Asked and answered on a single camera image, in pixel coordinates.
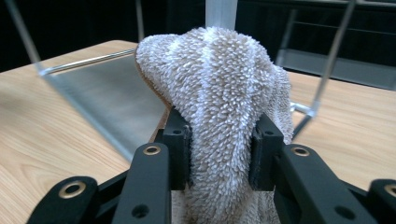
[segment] fuzzy towel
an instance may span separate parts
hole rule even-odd
[[[257,41],[221,28],[154,35],[136,65],[192,127],[191,180],[172,192],[173,223],[277,223],[272,192],[248,183],[250,138],[266,113],[290,143],[290,83]]]

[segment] white towel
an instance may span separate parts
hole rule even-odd
[[[277,223],[272,192],[248,183],[250,138],[262,113],[288,144],[290,83],[250,36],[221,28],[139,43],[143,78],[192,127],[191,180],[172,192],[173,223]]]

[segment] metal rod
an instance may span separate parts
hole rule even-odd
[[[297,9],[292,9],[289,14],[288,24],[286,25],[285,34],[282,38],[282,43],[280,45],[280,50],[276,56],[276,65],[282,66],[285,61],[286,49],[288,48],[288,44],[290,41],[291,32],[293,30],[293,24],[295,23],[295,19],[297,16]]]
[[[305,21],[295,21],[295,24],[301,24],[301,25],[315,25],[318,27],[323,27],[323,28],[330,28],[330,29],[337,29],[338,26],[335,25],[323,25],[323,24],[316,24],[314,22],[305,22]],[[376,35],[396,35],[394,33],[390,32],[381,32],[381,31],[372,31],[372,30],[362,30],[362,29],[356,29],[356,28],[348,28],[349,31],[357,31],[357,32],[364,32],[364,33],[370,33],[370,34],[376,34]]]
[[[136,17],[137,17],[137,35],[139,42],[145,38],[145,28],[143,25],[143,12],[142,12],[142,2],[141,0],[135,0],[136,5]]]
[[[302,112],[302,113],[307,114],[307,113],[309,113],[309,110],[310,110],[311,108],[309,108],[309,107],[306,106],[306,105],[294,104],[294,109],[295,109],[296,111],[298,111],[298,112]]]
[[[82,60],[82,61],[78,61],[78,62],[74,62],[74,63],[62,64],[62,65],[58,65],[58,66],[54,66],[54,67],[49,67],[49,68],[44,69],[42,73],[43,73],[43,75],[53,74],[53,73],[67,70],[67,69],[76,68],[76,67],[80,67],[83,65],[91,64],[91,63],[99,63],[102,61],[115,59],[115,58],[119,58],[122,56],[130,55],[130,54],[134,54],[134,49],[127,49],[127,50],[123,50],[120,52],[107,54],[105,56],[90,58],[87,60]]]
[[[14,20],[15,26],[20,33],[23,45],[26,48],[27,54],[29,55],[30,61],[35,65],[35,69],[38,71],[40,76],[43,76],[44,67],[40,63],[40,57],[38,56],[37,49],[35,48],[35,43],[30,37],[29,32],[27,31],[26,25],[23,22],[21,17],[21,13],[18,11],[18,8],[13,0],[6,0],[6,5],[9,13],[11,14],[12,20]]]
[[[235,29],[238,0],[206,0],[205,26]]]
[[[308,114],[304,116],[304,118],[300,121],[300,123],[295,127],[294,132],[293,132],[293,137],[292,139],[294,140],[297,135],[303,130],[305,125],[312,119],[312,117]]]
[[[335,59],[336,59],[338,50],[340,49],[341,42],[343,40],[343,37],[346,32],[347,26],[349,24],[350,18],[352,17],[352,13],[353,13],[355,6],[356,6],[356,0],[349,0],[347,7],[346,7],[346,13],[344,14],[344,17],[341,21],[341,25],[335,34],[334,41],[332,42],[332,48],[330,49],[329,58],[326,63],[324,75],[322,76],[322,78],[320,80],[317,92],[315,94],[314,100],[311,105],[313,117],[318,112],[318,108],[320,106],[320,98],[324,92],[327,81],[329,80],[330,75],[332,74],[332,70],[334,69]]]

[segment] table surface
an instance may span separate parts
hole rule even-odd
[[[45,66],[134,48],[110,41],[44,61]],[[291,100],[309,105],[317,77],[290,73]],[[294,143],[312,147],[339,178],[368,189],[396,179],[396,91],[331,80],[318,116]],[[295,123],[302,118],[293,114]],[[0,223],[24,223],[59,181],[88,175],[103,183],[129,163],[27,65],[0,74]]]

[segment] bolt hole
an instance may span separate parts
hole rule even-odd
[[[72,181],[59,190],[59,197],[63,199],[74,198],[81,194],[87,186],[80,180]]]
[[[294,147],[291,149],[297,156],[306,157],[309,156],[309,151],[302,147]]]
[[[348,208],[345,208],[344,206],[336,206],[334,208],[334,210],[338,215],[340,215],[341,217],[344,217],[346,219],[349,219],[349,220],[353,220],[356,217],[355,214],[351,210],[349,210]]]
[[[152,156],[152,155],[158,154],[160,151],[161,151],[160,147],[146,147],[143,150],[143,153],[145,153],[148,156]]]
[[[74,193],[79,190],[79,185],[72,185],[66,188],[65,192],[68,194]]]
[[[132,210],[132,216],[135,218],[146,217],[149,213],[149,208],[145,204],[139,204]]]

